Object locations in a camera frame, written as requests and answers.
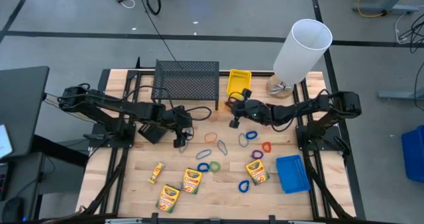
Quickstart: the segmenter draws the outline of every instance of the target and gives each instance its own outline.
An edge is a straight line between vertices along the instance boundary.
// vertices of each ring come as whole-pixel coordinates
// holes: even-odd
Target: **blue basket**
[[[292,194],[311,189],[300,155],[277,158],[276,165],[285,193]]]
[[[403,159],[406,176],[424,182],[424,126],[402,135]]]

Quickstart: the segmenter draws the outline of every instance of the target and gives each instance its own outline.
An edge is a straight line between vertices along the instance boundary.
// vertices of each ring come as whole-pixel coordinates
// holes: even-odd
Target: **white lampshade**
[[[313,19],[296,22],[274,62],[274,73],[285,84],[301,82],[330,47],[333,35]]]

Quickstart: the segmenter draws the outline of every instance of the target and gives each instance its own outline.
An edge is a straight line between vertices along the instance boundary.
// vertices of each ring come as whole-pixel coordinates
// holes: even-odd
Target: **wooden tabletop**
[[[122,97],[127,70],[111,70],[106,87],[106,94]],[[252,77],[252,99],[259,99],[265,103],[276,105],[292,105],[293,97],[287,99],[275,99],[266,92],[267,77]],[[174,105],[185,105],[186,109],[197,106],[208,106],[213,110],[212,116],[206,121],[194,121],[195,135],[189,142],[184,153],[174,149],[173,140],[175,133],[168,132],[158,144],[150,144],[141,135],[136,134],[134,146],[130,149],[127,161],[127,169],[123,184],[120,217],[150,217],[153,212],[158,212],[159,217],[169,218],[220,218],[220,219],[268,219],[269,215],[275,215],[276,219],[312,219],[309,193],[285,194],[276,170],[276,158],[300,154],[296,144],[295,120],[291,127],[276,133],[270,127],[264,127],[247,119],[240,119],[238,129],[229,127],[233,118],[224,106],[227,100],[228,77],[221,76],[219,79],[219,110],[215,111],[214,101],[174,101]],[[141,85],[152,85],[153,76],[143,76]],[[325,88],[323,74],[310,72],[307,76],[309,96],[315,97],[319,91]],[[150,88],[142,88],[138,95],[139,101],[150,102]],[[117,117],[117,113],[107,111],[108,114]],[[193,117],[203,117],[206,111],[192,111]],[[323,113],[315,113],[314,119],[319,119]],[[248,131],[258,131],[258,138],[251,140],[250,144],[243,148],[239,145],[238,135]],[[207,133],[216,132],[218,139],[225,142],[228,155],[224,155],[217,148],[217,144],[207,144],[204,136]],[[250,183],[247,193],[239,192],[238,185],[243,180],[250,180],[245,165],[250,160],[249,156],[255,149],[261,150],[262,143],[272,143],[272,152],[266,153],[262,159],[270,179],[258,186]],[[201,150],[210,148],[212,154],[201,161],[195,156]],[[89,160],[78,206],[86,207],[95,198],[105,183],[107,167],[110,159],[110,148],[100,148]],[[321,152],[321,159],[327,187],[336,200],[351,215],[354,215],[354,206],[348,178],[343,164],[342,156],[336,151]],[[200,162],[217,161],[221,163],[221,171],[217,173],[204,173],[197,195],[182,192],[176,203],[173,213],[166,213],[155,208],[160,191],[165,184],[180,187],[184,170],[196,169]],[[153,169],[158,161],[166,167],[159,175],[155,184],[148,182]],[[324,216],[323,203],[319,189],[315,185],[317,202],[320,216]],[[114,190],[111,191],[109,200],[113,200]],[[109,202],[108,211],[111,211],[112,201]]]

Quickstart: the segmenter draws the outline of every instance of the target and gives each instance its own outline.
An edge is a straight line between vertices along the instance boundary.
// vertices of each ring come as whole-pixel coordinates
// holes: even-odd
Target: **small brown base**
[[[278,99],[284,99],[289,97],[293,93],[293,86],[292,85],[286,85],[285,89],[281,89],[278,92],[273,92],[272,89],[278,88],[279,85],[286,85],[284,82],[280,81],[280,79],[277,78],[277,76],[273,75],[268,80],[268,83],[266,84],[266,91],[268,91],[268,94],[272,97],[278,98]]]

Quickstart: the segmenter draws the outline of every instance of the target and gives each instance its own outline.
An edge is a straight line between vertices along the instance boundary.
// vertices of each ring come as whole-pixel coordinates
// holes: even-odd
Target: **concrete floor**
[[[19,1],[0,0],[0,28]],[[161,40],[143,39],[156,32],[140,0],[135,1],[134,9],[126,9],[114,0],[26,0],[9,31],[0,33],[0,41],[6,35],[0,43],[0,69],[49,66],[46,90],[60,95],[65,87],[82,82],[95,87],[102,69],[132,68],[139,56],[142,66],[172,59]],[[330,48],[339,89],[357,92],[362,102],[363,114],[347,125],[366,218],[421,223],[424,184],[406,178],[400,136],[422,125],[424,114],[411,102],[380,101],[376,93],[411,91],[424,50],[411,55],[407,48],[389,47],[395,41],[397,15],[365,19],[350,9],[356,0],[318,1],[335,40],[387,42],[381,47]],[[160,15],[153,16],[159,31],[188,35],[167,40],[175,57],[220,61],[221,69],[271,70],[282,45],[272,38],[287,36],[299,19],[315,19],[312,0],[162,0],[162,6]],[[422,12],[404,17],[399,29],[407,29]],[[199,38],[189,37],[194,34]],[[215,37],[201,40],[204,35]],[[230,39],[227,36],[249,41],[222,41]],[[330,87],[324,59],[314,70],[325,73]],[[59,142],[80,139],[90,131],[90,123],[42,106],[37,134]],[[75,209],[83,170],[55,163],[58,171],[42,186],[43,193],[55,194],[43,198],[41,217]]]

